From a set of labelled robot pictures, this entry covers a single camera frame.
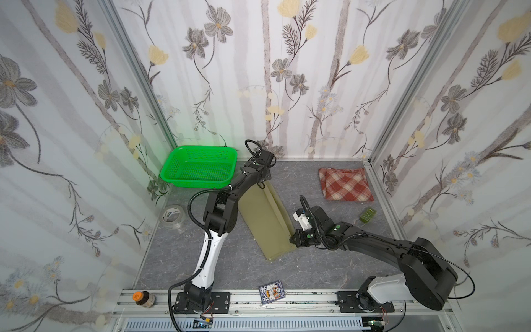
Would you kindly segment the olive khaki skirt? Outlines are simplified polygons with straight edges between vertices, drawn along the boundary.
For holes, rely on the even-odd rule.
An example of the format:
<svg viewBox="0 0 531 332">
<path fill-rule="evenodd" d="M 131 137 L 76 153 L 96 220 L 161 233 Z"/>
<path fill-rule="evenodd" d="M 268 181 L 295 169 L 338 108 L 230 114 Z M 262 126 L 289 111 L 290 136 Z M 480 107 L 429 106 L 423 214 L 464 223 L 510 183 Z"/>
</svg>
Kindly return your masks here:
<svg viewBox="0 0 531 332">
<path fill-rule="evenodd" d="M 239 213 L 268 261 L 296 249 L 290 242 L 295 234 L 293 222 L 270 181 L 263 187 L 253 185 L 242 196 Z"/>
</svg>

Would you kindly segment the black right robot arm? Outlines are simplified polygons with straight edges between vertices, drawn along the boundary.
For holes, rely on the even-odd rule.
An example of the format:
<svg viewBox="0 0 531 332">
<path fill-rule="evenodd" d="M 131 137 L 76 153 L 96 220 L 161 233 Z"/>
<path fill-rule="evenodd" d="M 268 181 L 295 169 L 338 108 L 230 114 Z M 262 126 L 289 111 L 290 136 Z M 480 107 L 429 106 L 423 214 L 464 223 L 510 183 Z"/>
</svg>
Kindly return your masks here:
<svg viewBox="0 0 531 332">
<path fill-rule="evenodd" d="M 334 222 L 319 206 L 310 206 L 300 196 L 301 208 L 294 213 L 300 224 L 290 243 L 298 248 L 319 247 L 329 251 L 351 251 L 382 261 L 398 269 L 387 277 L 368 277 L 355 294 L 355 306 L 372 312 L 394 301 L 415 301 L 440 311 L 458 283 L 459 266 L 445 259 L 424 238 L 411 242 L 367 232 L 356 225 Z"/>
</svg>

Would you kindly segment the red plaid skirt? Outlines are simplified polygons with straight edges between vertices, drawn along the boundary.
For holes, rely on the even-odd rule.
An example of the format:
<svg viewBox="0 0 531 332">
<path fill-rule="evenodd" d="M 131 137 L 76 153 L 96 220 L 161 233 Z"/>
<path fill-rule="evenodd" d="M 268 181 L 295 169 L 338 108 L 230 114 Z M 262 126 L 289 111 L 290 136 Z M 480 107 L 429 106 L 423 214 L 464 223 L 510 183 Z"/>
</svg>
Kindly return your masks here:
<svg viewBox="0 0 531 332">
<path fill-rule="evenodd" d="M 356 170 L 321 168 L 318 170 L 318 175 L 322 194 L 326 200 L 360 203 L 374 201 L 363 168 Z"/>
</svg>

